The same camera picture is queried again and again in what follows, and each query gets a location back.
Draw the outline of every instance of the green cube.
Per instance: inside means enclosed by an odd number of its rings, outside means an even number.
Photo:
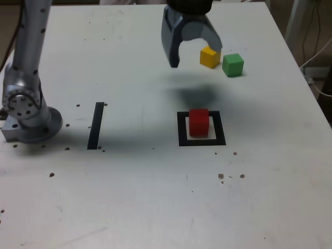
[[[237,77],[242,75],[244,60],[238,53],[224,56],[223,70],[227,77]]]

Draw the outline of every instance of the cube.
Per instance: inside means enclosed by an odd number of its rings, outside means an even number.
[[[192,137],[208,136],[209,134],[209,110],[191,109],[189,111],[189,135]]]
[[[227,77],[237,77],[242,75],[244,60],[238,53],[224,56],[223,70]]]
[[[201,50],[200,63],[209,68],[215,68],[220,64],[220,59],[222,57],[222,52],[216,52],[212,50],[209,46]]]

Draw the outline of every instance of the red cube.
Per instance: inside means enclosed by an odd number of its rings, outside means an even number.
[[[189,135],[208,136],[209,133],[209,110],[191,109],[189,111]]]

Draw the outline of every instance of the table surface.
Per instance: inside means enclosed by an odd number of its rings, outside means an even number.
[[[203,40],[170,68],[162,14],[52,7],[39,71],[64,126],[43,144],[0,136],[0,247],[331,248],[332,132],[267,7],[208,14],[238,78],[199,64]],[[105,152],[87,150],[96,102]],[[226,146],[178,146],[176,113],[195,107],[220,111]]]

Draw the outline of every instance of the yellow cube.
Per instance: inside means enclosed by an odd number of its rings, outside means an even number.
[[[222,52],[216,52],[212,50],[209,46],[201,50],[200,63],[209,68],[215,68],[220,64],[220,59],[222,57]]]

